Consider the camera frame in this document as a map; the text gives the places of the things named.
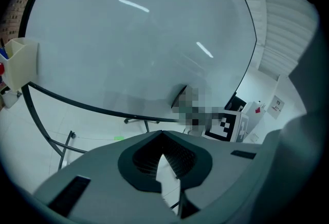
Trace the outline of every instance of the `floor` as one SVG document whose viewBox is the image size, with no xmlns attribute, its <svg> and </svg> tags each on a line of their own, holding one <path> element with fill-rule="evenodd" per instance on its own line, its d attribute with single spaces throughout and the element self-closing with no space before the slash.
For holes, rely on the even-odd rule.
<svg viewBox="0 0 329 224">
<path fill-rule="evenodd" d="M 38 115 L 50 137 L 65 143 L 70 130 L 76 137 L 69 145 L 91 150 L 119 140 L 146 133 L 143 121 L 123 123 L 124 118 L 80 109 L 53 99 L 30 87 Z M 150 131 L 175 130 L 183 132 L 178 123 L 149 122 Z M 0 111 L 0 154 L 12 181 L 33 192 L 58 169 L 60 156 L 43 138 L 34 124 L 23 97 L 10 108 Z M 71 163 L 82 154 L 67 150 L 65 160 Z M 164 157 L 161 158 L 157 180 L 162 184 L 162 196 L 169 206 L 179 199 L 179 180 L 175 178 Z"/>
</svg>

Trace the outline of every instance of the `whiteboard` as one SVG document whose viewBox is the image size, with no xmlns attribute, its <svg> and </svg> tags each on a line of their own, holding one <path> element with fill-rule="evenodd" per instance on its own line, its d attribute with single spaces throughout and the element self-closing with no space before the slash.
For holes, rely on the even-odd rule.
<svg viewBox="0 0 329 224">
<path fill-rule="evenodd" d="M 36 0 L 26 37 L 39 42 L 34 83 L 129 115 L 177 119 L 185 85 L 223 107 L 256 35 L 245 0 Z"/>
</svg>

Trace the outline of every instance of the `brick wall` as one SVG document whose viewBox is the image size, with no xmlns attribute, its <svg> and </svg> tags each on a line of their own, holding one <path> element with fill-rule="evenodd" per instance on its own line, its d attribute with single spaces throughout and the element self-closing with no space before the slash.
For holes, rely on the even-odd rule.
<svg viewBox="0 0 329 224">
<path fill-rule="evenodd" d="M 27 0 L 11 0 L 0 21 L 0 38 L 7 43 L 19 34 L 20 23 Z"/>
</svg>

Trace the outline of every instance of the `red object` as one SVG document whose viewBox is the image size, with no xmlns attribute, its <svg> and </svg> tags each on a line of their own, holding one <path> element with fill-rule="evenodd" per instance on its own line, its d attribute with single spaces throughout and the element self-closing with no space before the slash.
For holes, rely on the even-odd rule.
<svg viewBox="0 0 329 224">
<path fill-rule="evenodd" d="M 0 62 L 0 76 L 5 73 L 5 66 Z"/>
</svg>

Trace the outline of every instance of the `white pen holder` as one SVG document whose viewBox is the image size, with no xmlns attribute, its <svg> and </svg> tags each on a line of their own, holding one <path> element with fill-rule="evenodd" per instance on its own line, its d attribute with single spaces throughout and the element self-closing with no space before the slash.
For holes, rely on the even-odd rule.
<svg viewBox="0 0 329 224">
<path fill-rule="evenodd" d="M 27 38 L 10 40 L 5 45 L 9 59 L 0 54 L 5 72 L 3 81 L 13 91 L 17 91 L 36 77 L 36 53 L 38 43 Z"/>
</svg>

